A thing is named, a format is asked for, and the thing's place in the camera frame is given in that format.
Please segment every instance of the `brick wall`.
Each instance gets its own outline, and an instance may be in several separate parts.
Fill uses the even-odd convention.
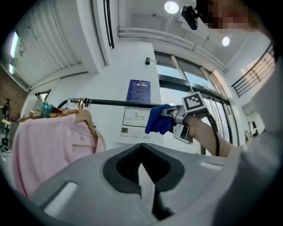
[[[27,94],[0,67],[0,106],[6,103],[5,98],[10,98],[10,119],[17,119],[17,114],[21,113]]]

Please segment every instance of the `pink cardigan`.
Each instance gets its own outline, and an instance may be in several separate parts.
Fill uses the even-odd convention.
[[[18,127],[12,145],[14,178],[26,197],[73,161],[105,150],[103,137],[96,142],[88,126],[75,120],[75,114],[29,119]]]

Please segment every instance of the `forearm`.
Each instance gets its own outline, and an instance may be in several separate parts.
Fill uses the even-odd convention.
[[[216,155],[216,140],[212,128],[200,119],[191,117],[185,120],[190,129],[190,135],[205,147],[212,155]],[[234,147],[218,134],[219,156],[227,157]]]

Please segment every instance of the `floor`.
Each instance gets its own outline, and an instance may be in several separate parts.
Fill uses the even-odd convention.
[[[5,133],[0,133],[0,143],[2,143],[2,138],[5,137]],[[11,150],[8,152],[0,152],[1,158],[0,158],[0,167],[1,170],[6,177],[8,183],[14,188],[15,182],[14,182],[14,175],[13,175],[13,153]]]

